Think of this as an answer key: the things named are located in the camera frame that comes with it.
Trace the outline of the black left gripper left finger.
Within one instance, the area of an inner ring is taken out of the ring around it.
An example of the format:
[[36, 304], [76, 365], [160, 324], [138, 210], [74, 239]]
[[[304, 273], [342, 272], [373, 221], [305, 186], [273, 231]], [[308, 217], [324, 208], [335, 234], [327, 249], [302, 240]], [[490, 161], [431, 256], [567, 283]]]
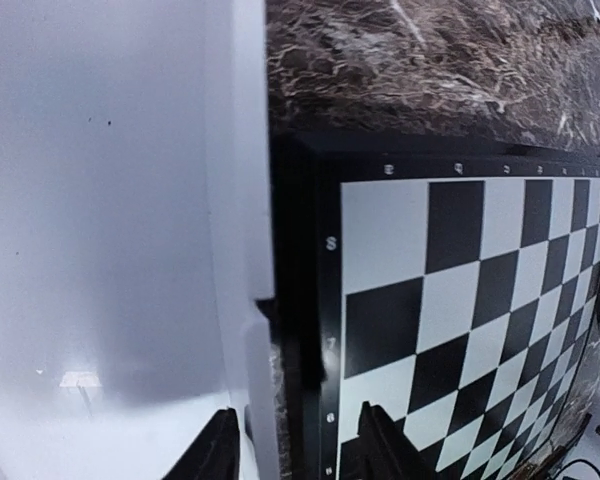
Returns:
[[238, 480], [240, 431], [236, 410], [218, 410], [165, 480]]

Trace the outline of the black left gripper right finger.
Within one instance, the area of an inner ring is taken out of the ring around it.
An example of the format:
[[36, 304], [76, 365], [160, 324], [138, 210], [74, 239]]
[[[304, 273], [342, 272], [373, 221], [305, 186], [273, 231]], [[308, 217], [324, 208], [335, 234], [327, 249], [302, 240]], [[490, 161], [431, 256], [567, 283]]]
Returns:
[[361, 404], [357, 434], [341, 446], [340, 479], [438, 479], [380, 405]]

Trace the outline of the black and grey chessboard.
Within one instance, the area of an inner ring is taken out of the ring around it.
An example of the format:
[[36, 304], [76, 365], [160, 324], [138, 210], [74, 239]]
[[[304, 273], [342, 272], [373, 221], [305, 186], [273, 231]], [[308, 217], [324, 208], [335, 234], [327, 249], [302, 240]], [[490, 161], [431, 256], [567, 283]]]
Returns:
[[510, 478], [600, 322], [600, 153], [298, 132], [270, 158], [304, 477], [340, 479], [369, 401], [438, 479]]

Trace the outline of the white plastic parts tray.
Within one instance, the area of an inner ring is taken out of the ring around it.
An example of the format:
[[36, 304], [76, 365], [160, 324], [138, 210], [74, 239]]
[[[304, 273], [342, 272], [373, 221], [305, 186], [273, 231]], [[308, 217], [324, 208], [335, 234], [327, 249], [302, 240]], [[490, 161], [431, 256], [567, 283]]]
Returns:
[[279, 477], [261, 1], [0, 1], [0, 479]]

